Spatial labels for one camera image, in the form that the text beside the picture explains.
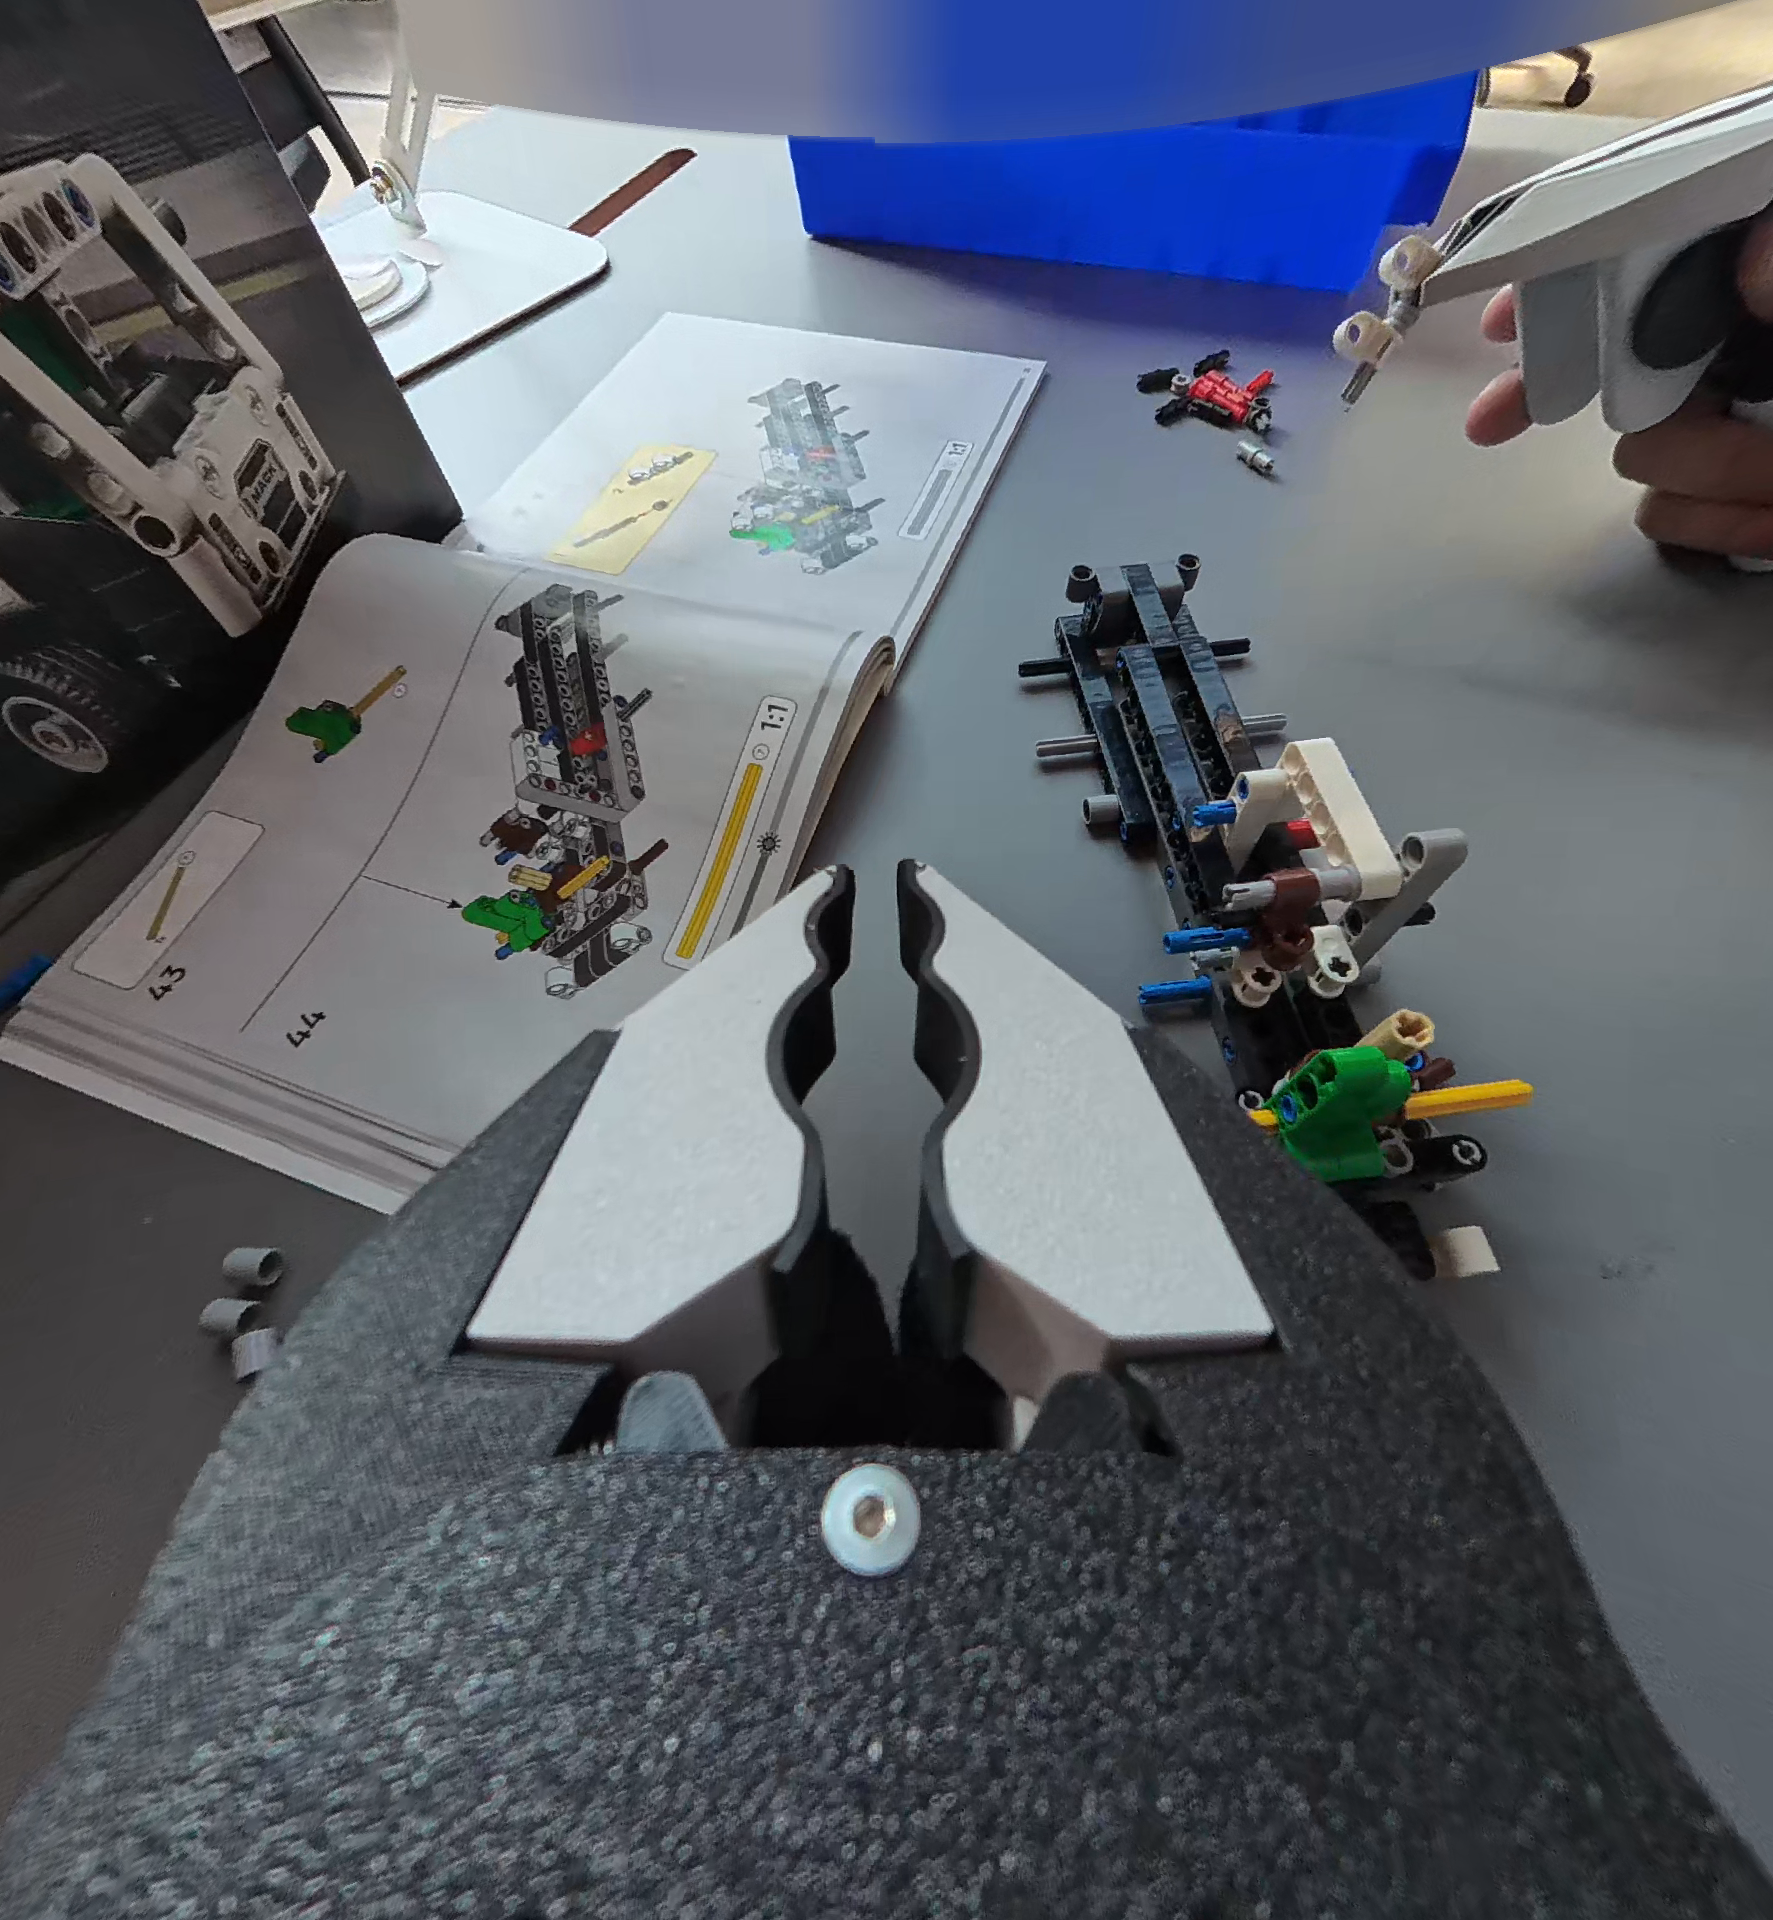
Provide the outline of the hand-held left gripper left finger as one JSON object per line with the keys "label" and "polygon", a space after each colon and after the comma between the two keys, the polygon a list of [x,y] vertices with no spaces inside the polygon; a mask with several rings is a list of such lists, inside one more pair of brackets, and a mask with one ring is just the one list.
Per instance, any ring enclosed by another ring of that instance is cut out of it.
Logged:
{"label": "hand-held left gripper left finger", "polygon": [[672,1376],[754,1447],[860,1440],[860,1261],[828,1220],[808,1093],[836,1052],[854,875],[806,877],[632,1011],[467,1326],[490,1357],[592,1373],[560,1443],[618,1439]]}

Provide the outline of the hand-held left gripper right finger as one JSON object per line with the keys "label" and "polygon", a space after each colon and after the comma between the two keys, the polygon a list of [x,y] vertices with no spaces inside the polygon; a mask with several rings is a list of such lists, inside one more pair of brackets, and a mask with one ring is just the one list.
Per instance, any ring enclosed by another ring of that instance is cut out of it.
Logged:
{"label": "hand-held left gripper right finger", "polygon": [[1154,1373],[1277,1326],[1142,1044],[935,866],[897,875],[921,1137],[900,1298],[917,1453],[1195,1453]]}

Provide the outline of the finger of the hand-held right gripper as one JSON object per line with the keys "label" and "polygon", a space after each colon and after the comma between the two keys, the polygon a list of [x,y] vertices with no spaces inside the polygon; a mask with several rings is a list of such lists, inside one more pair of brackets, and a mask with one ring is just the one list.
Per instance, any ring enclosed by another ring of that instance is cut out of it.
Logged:
{"label": "finger of the hand-held right gripper", "polygon": [[1476,204],[1441,241],[1427,309],[1592,266],[1642,246],[1692,241],[1773,197],[1773,144],[1694,144],[1595,153]]}
{"label": "finger of the hand-held right gripper", "polygon": [[1773,86],[1676,116],[1487,198],[1441,241],[1446,271],[1572,271],[1685,243],[1773,198]]}

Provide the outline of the lego truck chassis assembly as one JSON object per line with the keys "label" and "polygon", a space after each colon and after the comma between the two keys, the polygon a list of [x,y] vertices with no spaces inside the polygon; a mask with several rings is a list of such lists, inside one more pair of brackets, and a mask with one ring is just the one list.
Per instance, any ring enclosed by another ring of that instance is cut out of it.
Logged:
{"label": "lego truck chassis assembly", "polygon": [[1489,1165],[1472,1116],[1532,1102],[1521,1078],[1461,1078],[1418,1010],[1361,1007],[1383,951],[1435,917],[1468,858],[1463,832],[1390,833],[1333,738],[1285,739],[1238,705],[1189,611],[1201,562],[1075,566],[1068,611],[1025,683],[1064,685],[1081,716],[1037,744],[1092,765],[1096,838],[1146,860],[1175,973],[1138,991],[1153,1020],[1210,1023],[1231,1093],[1418,1281],[1432,1279],[1418,1202]]}

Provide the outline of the red and black lego piece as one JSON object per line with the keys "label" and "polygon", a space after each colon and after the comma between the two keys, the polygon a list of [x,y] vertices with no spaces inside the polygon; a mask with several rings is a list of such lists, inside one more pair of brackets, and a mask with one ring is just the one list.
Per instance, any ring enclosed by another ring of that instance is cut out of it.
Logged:
{"label": "red and black lego piece", "polygon": [[1191,370],[1158,369],[1138,377],[1142,397],[1160,397],[1154,422],[1173,428],[1186,420],[1267,437],[1273,429],[1273,370],[1238,381],[1230,372],[1230,351],[1199,359]]}

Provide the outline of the black lego set box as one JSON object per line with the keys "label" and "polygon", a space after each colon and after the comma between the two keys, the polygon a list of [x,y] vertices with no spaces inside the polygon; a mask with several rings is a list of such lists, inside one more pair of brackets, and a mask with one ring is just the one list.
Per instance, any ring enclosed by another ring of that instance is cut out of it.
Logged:
{"label": "black lego set box", "polygon": [[0,3],[0,917],[250,712],[339,547],[460,524],[329,147],[281,27]]}

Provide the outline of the person's right hand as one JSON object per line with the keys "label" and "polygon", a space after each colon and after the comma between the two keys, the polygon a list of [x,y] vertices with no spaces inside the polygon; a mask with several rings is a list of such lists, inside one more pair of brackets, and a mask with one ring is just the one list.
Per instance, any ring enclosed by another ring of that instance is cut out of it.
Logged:
{"label": "person's right hand", "polygon": [[[1743,310],[1773,338],[1773,211],[1756,217],[1735,280]],[[1773,429],[1731,417],[1712,382],[1662,424],[1622,436],[1616,474],[1641,491],[1645,539],[1731,564],[1773,564]]]}

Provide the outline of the blue plastic bin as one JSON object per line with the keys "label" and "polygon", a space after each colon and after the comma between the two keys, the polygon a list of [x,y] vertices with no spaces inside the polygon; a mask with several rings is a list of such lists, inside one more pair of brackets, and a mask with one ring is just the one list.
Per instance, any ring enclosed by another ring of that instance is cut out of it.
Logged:
{"label": "blue plastic bin", "polygon": [[1383,231],[1437,219],[1478,84],[1093,138],[788,139],[788,156],[816,240],[1344,294]]}

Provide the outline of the open instruction booklet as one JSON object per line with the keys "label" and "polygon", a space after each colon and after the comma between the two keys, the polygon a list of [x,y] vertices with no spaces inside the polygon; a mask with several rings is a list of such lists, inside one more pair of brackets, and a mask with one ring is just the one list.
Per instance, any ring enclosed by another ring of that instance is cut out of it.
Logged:
{"label": "open instruction booklet", "polygon": [[794,884],[1045,377],[664,315],[453,545],[326,564],[0,1061],[394,1211]]}

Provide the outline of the brown strip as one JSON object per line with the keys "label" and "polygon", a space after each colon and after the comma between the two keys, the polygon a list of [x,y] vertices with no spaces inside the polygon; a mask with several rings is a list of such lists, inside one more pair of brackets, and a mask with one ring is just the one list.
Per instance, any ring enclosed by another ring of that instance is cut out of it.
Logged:
{"label": "brown strip", "polygon": [[626,213],[675,180],[694,158],[691,147],[662,151],[604,198],[591,204],[587,213],[573,224],[571,234],[587,240],[603,237]]}

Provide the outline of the white board stand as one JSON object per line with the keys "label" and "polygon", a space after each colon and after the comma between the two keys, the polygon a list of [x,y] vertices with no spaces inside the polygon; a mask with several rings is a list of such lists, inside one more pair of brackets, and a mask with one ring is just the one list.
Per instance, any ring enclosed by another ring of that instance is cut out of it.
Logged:
{"label": "white board stand", "polygon": [[423,179],[440,103],[414,44],[419,5],[394,7],[379,153],[352,161],[352,197],[316,219],[329,263],[406,389],[608,272],[600,241]]}

